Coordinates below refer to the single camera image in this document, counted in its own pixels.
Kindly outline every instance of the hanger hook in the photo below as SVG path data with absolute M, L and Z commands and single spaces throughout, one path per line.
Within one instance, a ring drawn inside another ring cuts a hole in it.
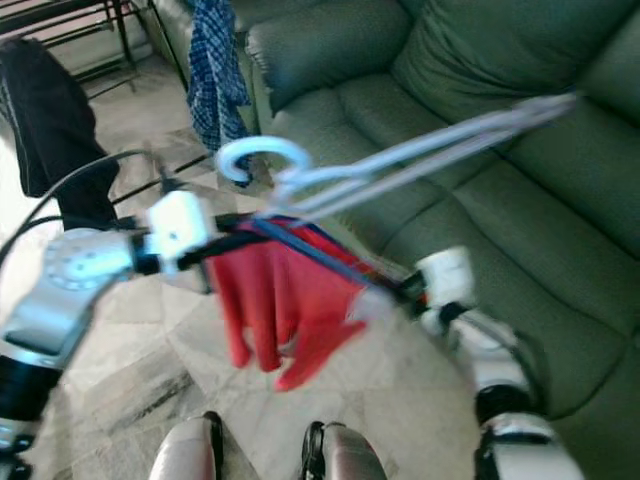
M 280 137 L 247 137 L 224 145 L 216 154 L 215 162 L 220 172 L 235 182 L 246 182 L 249 175 L 236 163 L 242 157 L 259 152 L 278 153 L 293 164 L 291 171 L 300 172 L 311 167 L 311 155 L 304 148 Z

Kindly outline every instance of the black jacket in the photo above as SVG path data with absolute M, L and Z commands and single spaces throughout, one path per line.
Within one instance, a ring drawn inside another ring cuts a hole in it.
M 25 195 L 40 197 L 59 179 L 105 155 L 96 119 L 75 79 L 36 40 L 0 45 L 0 103 L 15 138 Z M 116 164 L 100 167 L 56 195 L 62 215 L 116 218 L 108 192 Z M 78 226 L 65 221 L 65 228 Z

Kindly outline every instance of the sofa cushion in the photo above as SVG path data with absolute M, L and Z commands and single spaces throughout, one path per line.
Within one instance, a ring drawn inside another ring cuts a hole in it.
M 395 1 L 330 0 L 254 26 L 247 50 L 277 111 L 304 92 L 384 71 L 410 27 Z
M 299 97 L 275 115 L 269 133 L 294 140 L 311 152 L 316 165 L 328 166 L 352 163 L 445 125 L 389 74 L 379 74 Z M 496 160 L 491 152 L 470 158 L 338 215 L 338 220 L 350 231 L 364 232 L 362 243 L 380 252 L 398 229 L 439 201 L 446 190 Z M 272 164 L 283 166 L 275 159 Z
M 579 82 L 590 98 L 640 127 L 640 7 Z
M 571 86 L 637 0 L 428 0 L 394 64 L 451 122 Z
M 640 342 L 630 343 L 602 389 L 574 415 L 555 422 L 557 432 L 591 479 L 638 477 L 640 445 Z
M 336 91 L 349 121 L 381 149 L 448 126 L 416 102 L 388 73 L 345 82 Z M 484 152 L 419 181 L 451 189 L 497 158 L 491 151 Z
M 275 115 L 269 133 L 286 136 L 303 146 L 311 153 L 316 166 L 349 164 L 380 150 L 350 122 L 336 90 L 317 90 L 291 102 Z M 277 169 L 284 166 L 273 157 L 271 164 Z M 337 221 L 350 232 L 366 231 L 361 242 L 371 251 L 379 251 L 405 222 L 437 201 L 439 195 L 436 187 L 414 184 L 402 196 L 392 193 L 378 197 L 365 209 L 355 207 L 349 210 L 349 215 L 337 215 Z M 387 215 L 388 211 L 393 211 L 393 215 Z M 341 237 L 331 225 L 321 224 Z
M 509 159 L 640 258 L 640 129 L 588 99 L 530 132 Z
M 481 308 L 542 341 L 552 415 L 587 402 L 628 341 L 633 262 L 507 162 L 415 216 L 383 254 L 411 266 L 454 245 L 471 252 Z
M 417 17 L 420 14 L 420 10 L 422 10 L 422 7 L 426 3 L 426 0 L 398 0 L 398 1 L 414 17 Z
M 287 15 L 324 0 L 231 0 L 236 14 L 236 31 L 248 32 L 254 25 L 280 15 Z

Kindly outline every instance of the sofa armrest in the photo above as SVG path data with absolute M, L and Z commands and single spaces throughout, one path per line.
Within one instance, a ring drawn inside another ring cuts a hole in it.
M 276 112 L 304 92 L 385 70 L 410 29 L 397 0 L 328 0 L 255 25 L 247 52 Z

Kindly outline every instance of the black cable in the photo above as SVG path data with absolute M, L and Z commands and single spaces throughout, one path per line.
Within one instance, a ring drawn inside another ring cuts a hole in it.
M 180 165 L 179 167 L 177 167 L 173 171 L 173 175 L 181 173 L 181 172 L 185 171 L 186 169 L 193 167 L 194 165 L 202 163 L 204 160 L 206 160 L 208 158 L 209 158 L 209 155 L 200 155 L 199 157 L 196 157 L 193 160 L 189 160 L 184 165 Z M 142 193 L 145 190 L 148 190 L 148 189 L 150 189 L 152 187 L 155 187 L 156 185 L 160 185 L 161 183 L 162 183 L 162 179 L 161 178 L 157 178 L 155 180 L 151 180 L 150 182 L 145 183 L 144 185 L 142 185 L 140 187 L 134 188 L 130 192 L 125 193 L 124 195 L 116 198 L 113 202 L 111 202 L 111 204 L 114 205 L 114 206 L 118 205 L 119 203 L 122 203 L 125 200 L 129 200 L 131 197 L 135 197 L 139 193 Z
M 286 228 L 282 228 L 275 223 L 271 223 L 261 218 L 254 218 L 253 226 L 264 233 L 266 236 L 269 236 L 272 239 L 286 245 L 290 249 L 310 258 L 311 260 L 314 260 L 316 263 L 319 263 L 323 267 L 332 270 L 333 272 L 341 275 L 348 280 L 368 287 L 378 286 L 365 274 L 351 269 L 348 265 L 345 265 L 337 258 L 332 257 L 322 250 L 319 250 L 314 246 L 308 244 L 301 238 L 296 237 L 293 233 L 291 233 L 290 230 Z
M 192 265 L 200 263 L 207 257 L 222 255 L 239 248 L 254 245 L 256 243 L 270 242 L 271 238 L 265 237 L 255 232 L 239 230 L 226 237 L 217 238 L 213 242 L 202 248 L 194 250 L 184 255 L 178 260 L 178 268 L 186 270 Z
M 77 217 L 75 215 L 50 215 L 48 217 L 36 218 L 35 220 L 31 220 L 24 227 L 20 229 L 20 236 L 27 233 L 29 230 L 34 229 L 45 223 L 50 222 L 62 222 L 64 220 L 71 220 L 72 222 L 82 223 L 87 228 L 95 228 L 96 230 L 108 230 L 112 226 L 104 223 L 96 222 L 89 218 Z
M 118 160 L 121 160 L 121 159 L 124 159 L 124 158 L 133 157 L 134 155 L 144 155 L 145 157 L 149 157 L 150 153 L 148 151 L 146 151 L 146 150 L 128 150 L 126 152 L 115 153 L 113 155 L 107 155 L 105 157 L 102 157 L 102 158 L 99 158 L 97 160 L 94 160 L 91 163 L 83 165 L 82 167 L 74 170 L 73 172 L 69 173 L 68 175 L 66 175 L 63 178 L 61 178 L 60 180 L 58 180 L 47 191 L 47 193 L 45 193 L 45 195 L 42 197 L 40 202 L 38 202 L 38 204 L 35 206 L 35 208 L 33 210 L 31 210 L 31 213 L 29 213 L 29 215 L 27 215 L 27 218 L 25 218 L 25 220 L 18 227 L 16 232 L 5 242 L 5 244 L 2 246 L 2 248 L 0 248 L 0 269 L 2 268 L 2 265 L 3 265 L 4 261 L 7 258 L 7 255 L 11 251 L 11 248 L 15 244 L 16 240 L 18 240 L 18 237 L 20 235 L 22 235 L 25 231 L 27 231 L 27 230 L 32 228 L 32 227 L 28 227 L 28 225 L 32 222 L 32 220 L 40 212 L 40 210 L 42 210 L 44 208 L 44 206 L 47 204 L 47 202 L 49 202 L 49 200 L 51 200 L 55 196 L 55 194 L 58 193 L 58 191 L 62 187 L 64 187 L 71 180 L 74 180 L 74 179 L 84 175 L 85 173 L 90 172 L 90 171 L 94 170 L 95 168 L 97 168 L 99 166 L 102 166 L 103 164 L 115 162 L 115 161 L 118 161 Z
M 160 175 L 160 185 L 162 187 L 161 190 L 163 195 L 167 195 L 170 192 L 180 190 L 182 188 L 183 183 L 167 173 L 167 167 L 165 166 L 162 157 L 152 152 L 151 160 L 153 162 L 153 166 Z
M 251 219 L 252 213 L 222 213 L 216 215 L 216 228 L 223 233 L 233 233 L 241 223 Z
M 531 382 L 531 385 L 535 391 L 535 394 L 538 397 L 537 398 L 538 401 L 536 402 L 537 403 L 536 409 L 542 414 L 547 414 L 547 411 L 548 411 L 547 409 L 549 407 L 549 392 L 547 391 L 549 387 L 547 383 L 549 378 L 548 363 L 547 363 L 547 356 L 544 352 L 544 348 L 542 348 L 542 345 L 540 344 L 540 342 L 538 342 L 538 340 L 535 340 L 533 337 L 525 334 L 524 332 L 519 332 L 514 329 L 515 337 L 518 340 L 520 340 L 521 343 L 529 349 L 530 353 L 534 356 L 534 361 L 536 366 L 539 369 L 542 369 L 542 372 L 539 372 L 538 374 L 536 374 L 536 370 L 534 369 L 534 367 L 531 365 L 529 360 L 525 358 L 522 352 L 518 350 L 518 348 L 508 344 L 496 332 L 474 321 L 473 319 L 466 317 L 465 320 L 468 321 L 475 328 L 480 330 L 482 333 L 490 337 L 492 340 L 497 342 L 500 346 L 505 348 L 513 356 L 513 358 L 515 358 L 515 360 L 522 367 L 522 370 L 524 371 L 524 374 L 527 377 L 527 380 Z

